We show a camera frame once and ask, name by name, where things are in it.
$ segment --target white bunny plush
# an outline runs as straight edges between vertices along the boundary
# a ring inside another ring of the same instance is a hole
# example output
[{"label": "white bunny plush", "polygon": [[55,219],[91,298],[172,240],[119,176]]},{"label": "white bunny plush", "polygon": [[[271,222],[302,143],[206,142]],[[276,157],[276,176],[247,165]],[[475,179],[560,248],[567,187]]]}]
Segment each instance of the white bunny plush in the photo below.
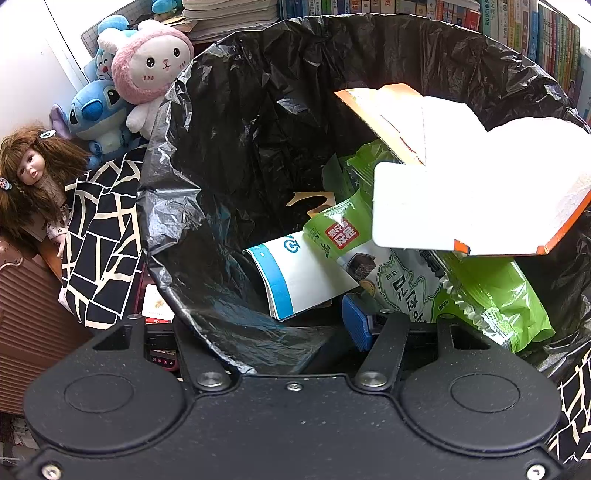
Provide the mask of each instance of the white bunny plush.
[{"label": "white bunny plush", "polygon": [[193,45],[173,27],[145,20],[138,33],[128,37],[107,28],[99,35],[99,47],[115,55],[111,71],[124,100],[136,105],[128,115],[127,128],[149,140],[164,94],[193,58]]}]

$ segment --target green snack wrapper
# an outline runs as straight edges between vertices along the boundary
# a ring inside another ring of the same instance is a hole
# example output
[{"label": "green snack wrapper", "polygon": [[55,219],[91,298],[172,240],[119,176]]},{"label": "green snack wrapper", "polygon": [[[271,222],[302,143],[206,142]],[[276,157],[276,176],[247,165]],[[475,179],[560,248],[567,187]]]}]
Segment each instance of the green snack wrapper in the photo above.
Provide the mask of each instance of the green snack wrapper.
[{"label": "green snack wrapper", "polygon": [[548,315],[511,257],[378,247],[371,239],[374,168],[395,161],[376,140],[346,160],[359,190],[304,225],[304,233],[376,301],[417,322],[451,313],[513,352],[554,335]]}]

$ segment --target brown suitcase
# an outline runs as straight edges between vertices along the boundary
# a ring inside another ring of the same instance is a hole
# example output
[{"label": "brown suitcase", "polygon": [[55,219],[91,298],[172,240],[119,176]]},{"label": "brown suitcase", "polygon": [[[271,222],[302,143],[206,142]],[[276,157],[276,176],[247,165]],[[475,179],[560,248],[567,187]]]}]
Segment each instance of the brown suitcase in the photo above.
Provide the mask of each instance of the brown suitcase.
[{"label": "brown suitcase", "polygon": [[36,252],[0,235],[0,411],[22,414],[28,385],[90,338],[60,286]]}]

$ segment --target doll face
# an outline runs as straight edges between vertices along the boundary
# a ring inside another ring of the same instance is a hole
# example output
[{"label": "doll face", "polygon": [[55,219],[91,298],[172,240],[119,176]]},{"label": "doll face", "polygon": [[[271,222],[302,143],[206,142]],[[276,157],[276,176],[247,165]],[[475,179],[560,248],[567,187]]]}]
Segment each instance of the doll face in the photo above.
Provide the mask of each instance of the doll face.
[{"label": "doll face", "polygon": [[33,185],[43,176],[45,171],[45,159],[39,152],[29,148],[22,156],[17,169],[17,177],[25,185]]},{"label": "doll face", "polygon": [[156,90],[171,83],[191,60],[187,44],[173,35],[150,38],[129,62],[131,80],[141,89]]}]

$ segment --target red label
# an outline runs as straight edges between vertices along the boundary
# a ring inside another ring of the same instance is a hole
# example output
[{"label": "red label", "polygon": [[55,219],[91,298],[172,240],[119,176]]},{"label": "red label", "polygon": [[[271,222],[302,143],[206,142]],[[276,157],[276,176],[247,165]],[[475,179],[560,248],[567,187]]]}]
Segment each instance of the red label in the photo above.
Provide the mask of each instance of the red label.
[{"label": "red label", "polygon": [[359,236],[359,232],[347,221],[345,217],[341,223],[333,223],[326,229],[326,235],[342,250]]}]

